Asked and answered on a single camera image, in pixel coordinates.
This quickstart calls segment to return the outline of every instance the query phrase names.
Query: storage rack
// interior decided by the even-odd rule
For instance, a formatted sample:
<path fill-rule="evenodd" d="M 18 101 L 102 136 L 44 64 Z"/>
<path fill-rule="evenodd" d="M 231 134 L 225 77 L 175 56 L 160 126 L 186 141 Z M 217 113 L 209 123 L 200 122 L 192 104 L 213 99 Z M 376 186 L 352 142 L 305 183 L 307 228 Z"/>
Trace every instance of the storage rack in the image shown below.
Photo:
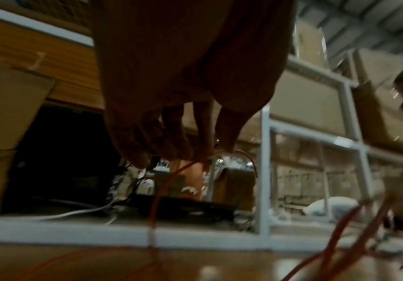
<path fill-rule="evenodd" d="M 24 28 L 36 30 L 51 36 L 60 37 L 78 44 L 93 47 L 90 37 L 17 14 L 0 10 L 0 20 Z M 157 245 L 162 248 L 195 250 L 276 250 L 276 251 L 319 251 L 328 240 L 328 236 L 310 237 L 303 235 L 285 235 L 272 233 L 271 227 L 279 226 L 277 219 L 269 214 L 271 209 L 271 131 L 293 137 L 313 140 L 321 144 L 338 146 L 354 151 L 357 155 L 359 186 L 362 197 L 374 193 L 368 156 L 403 165 L 403 156 L 376 149 L 366 145 L 362 139 L 351 89 L 358 83 L 326 69 L 289 56 L 288 66 L 299 70 L 306 76 L 319 78 L 324 83 L 338 87 L 342 109 L 345 115 L 349 137 L 339 137 L 314 131 L 301 126 L 273 120 L 269 116 L 268 106 L 261 111 L 262 142 L 258 151 L 258 188 L 256 194 L 255 230 L 256 233 L 236 231 L 200 230 L 176 227 L 159 227 Z M 60 222 L 36 222 L 0 218 L 0 243 L 16 244 L 61 244 L 91 246 L 148 246 L 147 225 L 91 225 Z M 353 237 L 342 239 L 343 244 L 354 241 Z"/>

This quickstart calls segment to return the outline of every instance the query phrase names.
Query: wire mesh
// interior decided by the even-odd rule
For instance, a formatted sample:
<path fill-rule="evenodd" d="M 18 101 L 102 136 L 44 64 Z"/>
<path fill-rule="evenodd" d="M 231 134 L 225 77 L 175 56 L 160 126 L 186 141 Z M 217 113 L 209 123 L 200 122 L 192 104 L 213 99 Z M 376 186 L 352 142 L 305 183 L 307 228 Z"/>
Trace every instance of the wire mesh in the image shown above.
<path fill-rule="evenodd" d="M 82 0 L 25 0 L 26 8 L 89 28 L 90 10 Z"/>

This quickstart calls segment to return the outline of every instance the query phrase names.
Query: ceiling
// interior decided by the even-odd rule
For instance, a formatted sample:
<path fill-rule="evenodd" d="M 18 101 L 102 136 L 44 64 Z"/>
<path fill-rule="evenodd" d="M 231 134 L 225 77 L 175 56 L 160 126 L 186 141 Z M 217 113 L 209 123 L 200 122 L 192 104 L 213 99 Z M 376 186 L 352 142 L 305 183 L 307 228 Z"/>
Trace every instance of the ceiling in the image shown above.
<path fill-rule="evenodd" d="M 403 0 L 299 0 L 299 17 L 323 29 L 331 65 L 350 48 L 403 55 Z M 0 0 L 88 27 L 87 0 Z"/>

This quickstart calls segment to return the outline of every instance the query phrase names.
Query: open cardboard box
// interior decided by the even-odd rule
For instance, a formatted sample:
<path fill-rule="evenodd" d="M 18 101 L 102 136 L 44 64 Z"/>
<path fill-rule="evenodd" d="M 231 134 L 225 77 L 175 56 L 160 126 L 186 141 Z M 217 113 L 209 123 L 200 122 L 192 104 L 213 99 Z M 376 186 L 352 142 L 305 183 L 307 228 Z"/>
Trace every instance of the open cardboard box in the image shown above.
<path fill-rule="evenodd" d="M 0 63 L 0 199 L 14 149 L 35 118 L 54 81 Z"/>

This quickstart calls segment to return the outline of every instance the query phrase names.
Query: finger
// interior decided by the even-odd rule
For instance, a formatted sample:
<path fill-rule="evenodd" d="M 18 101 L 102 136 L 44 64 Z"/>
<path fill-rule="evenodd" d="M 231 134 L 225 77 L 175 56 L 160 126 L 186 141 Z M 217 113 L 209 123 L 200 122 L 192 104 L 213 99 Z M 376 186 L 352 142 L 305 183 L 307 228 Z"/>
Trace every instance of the finger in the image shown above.
<path fill-rule="evenodd" d="M 147 142 L 158 155 L 172 161 L 176 159 L 177 153 L 169 135 L 160 125 L 160 121 L 158 120 L 160 114 L 161 110 L 144 113 L 139 126 Z"/>
<path fill-rule="evenodd" d="M 165 107 L 162 113 L 164 127 L 170 134 L 174 148 L 179 158 L 184 160 L 192 159 L 192 148 L 186 134 L 184 133 L 182 117 L 184 114 L 184 105 Z"/>
<path fill-rule="evenodd" d="M 239 138 L 240 131 L 248 120 L 257 113 L 258 110 L 250 112 L 235 112 L 222 107 L 217 124 L 215 125 L 215 137 L 219 140 L 219 145 L 226 151 L 235 150 L 235 142 Z"/>
<path fill-rule="evenodd" d="M 212 128 L 212 110 L 214 101 L 194 102 L 194 119 L 197 124 L 201 153 L 209 155 L 214 148 L 214 133 Z"/>
<path fill-rule="evenodd" d="M 135 139 L 135 124 L 130 123 L 130 118 L 111 118 L 111 113 L 106 110 L 107 130 L 112 138 L 113 145 L 123 158 L 139 169 L 149 165 L 149 157 L 141 145 Z"/>

